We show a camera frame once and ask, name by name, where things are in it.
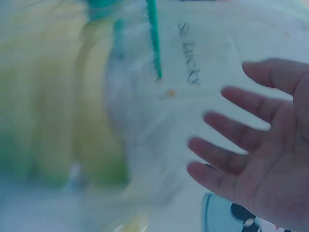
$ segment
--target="clear plastic bag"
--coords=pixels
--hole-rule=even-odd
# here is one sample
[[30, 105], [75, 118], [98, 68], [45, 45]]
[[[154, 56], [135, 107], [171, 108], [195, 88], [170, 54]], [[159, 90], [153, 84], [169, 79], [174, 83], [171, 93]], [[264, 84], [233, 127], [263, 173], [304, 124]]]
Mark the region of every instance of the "clear plastic bag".
[[0, 230], [90, 231], [101, 210], [111, 215], [101, 231], [166, 202], [179, 186], [166, 152], [174, 113], [134, 86], [136, 75], [157, 79], [147, 3], [3, 6]]

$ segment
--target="human hand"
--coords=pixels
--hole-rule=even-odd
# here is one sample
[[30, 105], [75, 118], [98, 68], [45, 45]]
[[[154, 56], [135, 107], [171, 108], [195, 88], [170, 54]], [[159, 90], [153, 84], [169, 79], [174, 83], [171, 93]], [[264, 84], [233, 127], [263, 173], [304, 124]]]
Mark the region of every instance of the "human hand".
[[271, 59], [245, 63], [243, 70], [255, 82], [293, 95], [293, 102], [225, 88], [225, 98], [271, 128], [256, 130], [219, 113], [207, 113], [204, 121], [248, 155], [193, 138], [189, 148], [212, 166], [194, 162], [188, 172], [198, 183], [258, 217], [308, 232], [309, 65]]

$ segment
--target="orange speck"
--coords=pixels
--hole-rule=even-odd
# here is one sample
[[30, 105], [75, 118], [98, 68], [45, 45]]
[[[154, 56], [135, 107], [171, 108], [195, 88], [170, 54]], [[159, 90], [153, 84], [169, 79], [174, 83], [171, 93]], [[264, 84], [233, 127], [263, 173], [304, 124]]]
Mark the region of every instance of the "orange speck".
[[172, 89], [169, 89], [167, 92], [166, 92], [166, 95], [168, 95], [169, 97], [174, 97], [176, 95], [176, 92]]

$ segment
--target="yellow object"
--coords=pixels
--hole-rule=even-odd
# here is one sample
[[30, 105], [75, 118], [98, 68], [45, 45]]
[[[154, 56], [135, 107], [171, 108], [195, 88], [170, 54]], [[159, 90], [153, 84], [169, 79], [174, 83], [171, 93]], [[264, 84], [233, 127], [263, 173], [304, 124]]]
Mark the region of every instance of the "yellow object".
[[0, 25], [0, 170], [63, 185], [79, 161], [91, 182], [123, 183], [124, 147], [103, 99], [113, 20], [85, 27], [81, 1], [18, 3]]
[[113, 226], [104, 232], [147, 232], [148, 223], [145, 216], [136, 216], [127, 223]]

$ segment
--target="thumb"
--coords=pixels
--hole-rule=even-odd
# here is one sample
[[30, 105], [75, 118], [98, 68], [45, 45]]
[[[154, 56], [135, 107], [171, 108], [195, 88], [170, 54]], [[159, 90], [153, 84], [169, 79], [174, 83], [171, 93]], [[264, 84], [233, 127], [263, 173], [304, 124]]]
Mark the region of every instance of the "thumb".
[[307, 75], [302, 78], [294, 93], [293, 102], [298, 129], [309, 142], [309, 65]]
[[255, 82], [294, 97], [299, 129], [309, 141], [309, 65], [283, 59], [244, 63], [244, 72]]

